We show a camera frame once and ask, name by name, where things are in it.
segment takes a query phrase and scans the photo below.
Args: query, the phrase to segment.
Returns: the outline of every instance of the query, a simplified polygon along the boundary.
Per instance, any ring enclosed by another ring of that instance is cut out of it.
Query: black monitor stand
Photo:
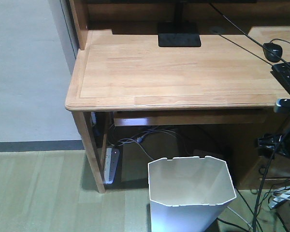
[[[182,22],[183,3],[175,4],[174,21],[158,23],[159,47],[201,47],[195,23]]]

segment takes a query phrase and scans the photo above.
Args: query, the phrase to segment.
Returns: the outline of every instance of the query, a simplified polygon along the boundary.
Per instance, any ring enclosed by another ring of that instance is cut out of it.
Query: wall
[[[0,0],[0,142],[80,139],[64,108],[75,55],[54,9]]]

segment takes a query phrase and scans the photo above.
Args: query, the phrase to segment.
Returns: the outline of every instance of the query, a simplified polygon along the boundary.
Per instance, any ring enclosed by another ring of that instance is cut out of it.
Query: keyboard
[[[285,63],[279,63],[272,66],[272,75],[290,94],[290,67]]]

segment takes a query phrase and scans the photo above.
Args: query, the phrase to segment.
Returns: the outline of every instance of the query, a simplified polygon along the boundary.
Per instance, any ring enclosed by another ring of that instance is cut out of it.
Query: electrical outlet strip
[[[115,177],[116,167],[118,164],[119,150],[108,147],[106,149],[104,161],[104,179],[106,184],[112,184]]]
[[[290,198],[290,189],[288,191],[286,191],[285,193],[280,194],[279,197],[281,197],[283,199],[275,197],[270,201],[270,203],[269,203],[270,209],[275,209],[280,204],[282,204],[287,198]]]

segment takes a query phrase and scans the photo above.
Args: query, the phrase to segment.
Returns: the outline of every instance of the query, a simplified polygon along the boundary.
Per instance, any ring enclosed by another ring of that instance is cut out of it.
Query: computer mouse
[[[282,47],[280,45],[275,43],[264,43],[263,47],[271,51],[269,52],[263,48],[263,53],[268,61],[273,63],[277,63],[280,61],[280,58],[282,56]]]

